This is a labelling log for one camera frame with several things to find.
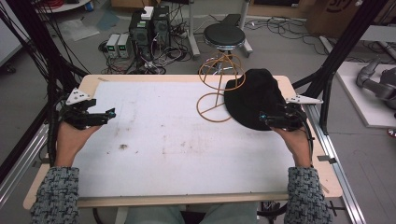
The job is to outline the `white table mat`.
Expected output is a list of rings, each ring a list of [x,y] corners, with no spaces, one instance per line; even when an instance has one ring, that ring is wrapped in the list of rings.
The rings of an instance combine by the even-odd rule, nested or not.
[[[95,91],[93,113],[116,116],[78,153],[83,197],[284,192],[293,164],[274,132],[251,130],[216,108],[201,118],[199,82],[111,82]]]

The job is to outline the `clear plastic sheet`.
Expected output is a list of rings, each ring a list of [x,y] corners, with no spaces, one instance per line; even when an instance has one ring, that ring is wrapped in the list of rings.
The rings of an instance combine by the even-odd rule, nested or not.
[[[82,20],[63,21],[59,28],[65,40],[79,41],[100,34],[96,27],[86,26]]]

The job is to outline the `white round table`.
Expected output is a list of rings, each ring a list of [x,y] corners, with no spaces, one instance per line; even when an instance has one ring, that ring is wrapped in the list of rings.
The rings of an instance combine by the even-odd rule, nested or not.
[[[40,13],[57,13],[83,7],[91,0],[36,0],[35,11]]]

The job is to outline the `cardboard box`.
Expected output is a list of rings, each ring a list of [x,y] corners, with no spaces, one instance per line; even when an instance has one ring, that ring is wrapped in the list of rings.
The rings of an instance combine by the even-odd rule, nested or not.
[[[311,35],[340,37],[364,0],[316,0],[305,28]],[[361,40],[396,42],[396,0],[387,3],[367,28]]]

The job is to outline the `white box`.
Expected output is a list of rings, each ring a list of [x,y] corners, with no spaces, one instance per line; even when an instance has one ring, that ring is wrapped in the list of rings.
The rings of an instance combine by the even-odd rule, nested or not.
[[[141,19],[143,21],[150,21],[154,12],[154,7],[144,7],[141,13]]]

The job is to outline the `person's legs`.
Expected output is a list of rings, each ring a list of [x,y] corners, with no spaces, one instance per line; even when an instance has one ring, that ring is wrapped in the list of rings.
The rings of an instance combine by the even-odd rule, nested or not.
[[[257,203],[210,204],[199,224],[256,224]],[[136,206],[125,224],[186,224],[178,205]]]

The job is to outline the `grey tape piece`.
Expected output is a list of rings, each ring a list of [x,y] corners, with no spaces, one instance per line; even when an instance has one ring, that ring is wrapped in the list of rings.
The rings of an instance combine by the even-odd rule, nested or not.
[[[317,156],[317,158],[319,161],[327,161],[329,164],[337,163],[336,158],[331,158],[328,155],[320,155],[320,156]]]

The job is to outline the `person's right hand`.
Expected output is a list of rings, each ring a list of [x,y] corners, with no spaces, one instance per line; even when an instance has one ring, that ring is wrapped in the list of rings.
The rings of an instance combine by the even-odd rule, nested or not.
[[[284,140],[288,150],[292,154],[296,167],[307,168],[311,166],[311,152],[304,128],[292,132],[273,128],[273,131],[279,134]]]

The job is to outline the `white cabinet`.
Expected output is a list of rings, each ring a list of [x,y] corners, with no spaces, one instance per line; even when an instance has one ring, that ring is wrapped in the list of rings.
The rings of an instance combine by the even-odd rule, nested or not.
[[[8,16],[18,25],[20,28],[21,23],[12,12],[11,8],[5,0],[0,1]],[[5,23],[0,19],[0,67],[5,64],[19,49],[21,48],[21,43],[18,38],[9,30]]]

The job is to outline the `teal sheet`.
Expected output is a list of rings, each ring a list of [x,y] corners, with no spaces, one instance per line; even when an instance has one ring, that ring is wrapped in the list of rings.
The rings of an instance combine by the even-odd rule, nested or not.
[[[107,31],[111,27],[116,26],[119,20],[120,18],[112,11],[106,11],[99,22],[97,22],[96,27],[101,31]]]

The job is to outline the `black computer tower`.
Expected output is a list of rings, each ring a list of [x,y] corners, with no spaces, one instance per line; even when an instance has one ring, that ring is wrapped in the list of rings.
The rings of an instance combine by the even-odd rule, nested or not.
[[[152,56],[149,47],[152,42],[152,24],[151,21],[143,20],[141,15],[142,10],[138,10],[132,14],[129,33],[134,54],[146,60],[151,60]]]
[[[158,6],[154,8],[152,17],[154,39],[157,45],[163,48],[170,46],[169,12],[169,6]]]

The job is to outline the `black round stool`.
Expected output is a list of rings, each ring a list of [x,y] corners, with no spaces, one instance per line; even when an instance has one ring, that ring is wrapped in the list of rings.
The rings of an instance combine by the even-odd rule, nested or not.
[[[205,61],[203,71],[213,71],[213,74],[231,70],[233,66],[229,61],[233,58],[232,50],[238,49],[245,44],[245,33],[235,25],[215,23],[204,29],[203,39],[205,43],[215,48],[218,54]]]

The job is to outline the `white board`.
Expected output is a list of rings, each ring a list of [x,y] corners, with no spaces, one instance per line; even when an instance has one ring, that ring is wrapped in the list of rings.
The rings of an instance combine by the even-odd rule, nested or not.
[[[358,111],[363,123],[370,128],[396,128],[395,110],[375,97],[375,94],[356,85],[359,71],[366,63],[343,62],[337,71],[337,77],[347,96]]]

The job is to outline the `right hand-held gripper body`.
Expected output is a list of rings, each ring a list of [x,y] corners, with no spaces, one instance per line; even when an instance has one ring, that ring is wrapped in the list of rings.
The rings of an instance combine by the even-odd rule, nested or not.
[[[275,126],[287,131],[295,131],[304,126],[307,120],[307,115],[302,109],[302,105],[317,105],[322,104],[323,101],[296,94],[286,99],[286,104],[283,106],[283,115],[275,121]]]

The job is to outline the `black hat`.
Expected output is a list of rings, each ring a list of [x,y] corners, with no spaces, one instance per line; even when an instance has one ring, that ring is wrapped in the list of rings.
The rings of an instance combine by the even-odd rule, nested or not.
[[[256,131],[270,131],[260,113],[281,116],[280,108],[286,103],[276,79],[265,68],[249,69],[246,78],[229,80],[224,103],[228,113],[241,125]]]

